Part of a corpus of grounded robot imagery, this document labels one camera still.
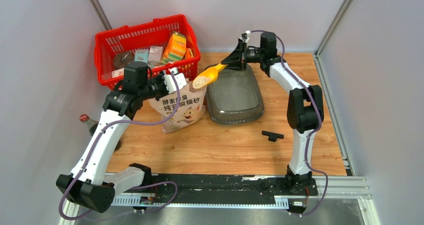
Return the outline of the cat litter bag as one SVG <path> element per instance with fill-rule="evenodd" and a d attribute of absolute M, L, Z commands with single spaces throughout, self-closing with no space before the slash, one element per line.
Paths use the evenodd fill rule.
<path fill-rule="evenodd" d="M 190 81 L 180 90 L 180 101 L 177 101 L 176 92 L 159 100 L 150 99 L 150 106 L 161 115 L 161 119 L 168 117 L 178 106 L 176 113 L 161 124 L 162 131 L 168 134 L 198 122 L 206 112 L 204 106 L 206 92 L 205 87 L 194 89 Z"/>

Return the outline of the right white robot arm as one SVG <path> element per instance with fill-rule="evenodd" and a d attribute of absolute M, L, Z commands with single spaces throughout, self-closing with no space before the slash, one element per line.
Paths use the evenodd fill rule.
<path fill-rule="evenodd" d="M 260 30 L 260 45 L 249 46 L 251 31 L 238 38 L 234 51 L 221 61 L 229 69 L 241 70 L 247 64 L 259 64 L 260 69 L 276 81 L 288 94 L 287 122 L 293 131 L 292 155 L 287 166 L 284 186 L 293 195 L 306 191 L 313 182 L 310 164 L 316 133 L 324 120 L 323 91 L 300 78 L 278 53 L 281 42 L 275 33 Z"/>

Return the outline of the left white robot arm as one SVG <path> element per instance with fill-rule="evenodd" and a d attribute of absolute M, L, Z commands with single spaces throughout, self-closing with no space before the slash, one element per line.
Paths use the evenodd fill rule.
<path fill-rule="evenodd" d="M 77 220 L 93 211 L 107 211 L 116 196 L 128 190 L 136 188 L 145 193 L 152 188 L 151 169 L 138 163 L 106 175 L 119 140 L 130 124 L 137 123 L 134 117 L 143 102 L 172 93 L 179 99 L 181 88 L 187 85 L 185 75 L 177 68 L 169 73 L 161 71 L 153 78 L 148 78 L 149 73 L 150 67 L 145 62 L 131 62 L 124 68 L 123 79 L 106 96 L 97 128 L 82 157 L 68 175 L 61 174 L 56 180 L 63 193 L 58 207 L 62 218 L 71 219 L 64 213 L 65 201 L 88 209 L 74 218 Z"/>

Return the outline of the black bag clip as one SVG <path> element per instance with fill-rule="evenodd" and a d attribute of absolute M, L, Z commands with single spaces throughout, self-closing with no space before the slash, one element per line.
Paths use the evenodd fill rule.
<path fill-rule="evenodd" d="M 275 132 L 271 132 L 271 131 L 266 131 L 266 130 L 262 130 L 261 134 L 263 136 L 267 136 L 268 137 L 268 141 L 270 142 L 276 142 L 277 140 L 282 140 L 284 139 L 284 135 L 280 134 L 280 133 L 275 133 Z"/>

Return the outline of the yellow plastic scoop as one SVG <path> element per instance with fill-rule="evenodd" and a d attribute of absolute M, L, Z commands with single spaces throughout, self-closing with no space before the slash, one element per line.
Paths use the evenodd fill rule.
<path fill-rule="evenodd" d="M 219 63 L 207 68 L 193 80 L 192 87 L 198 90 L 214 83 L 218 79 L 219 73 L 226 67 L 226 64 Z"/>

